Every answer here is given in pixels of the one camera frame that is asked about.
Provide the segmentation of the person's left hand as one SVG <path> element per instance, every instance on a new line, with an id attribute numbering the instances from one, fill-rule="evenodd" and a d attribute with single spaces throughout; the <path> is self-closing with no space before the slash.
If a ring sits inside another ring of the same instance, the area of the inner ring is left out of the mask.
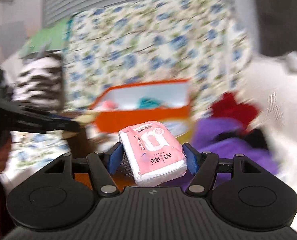
<path id="1" fill-rule="evenodd" d="M 0 148 L 0 173 L 6 168 L 6 164 L 10 155 L 12 144 L 12 135 L 9 133 L 8 139 L 5 144 Z"/>

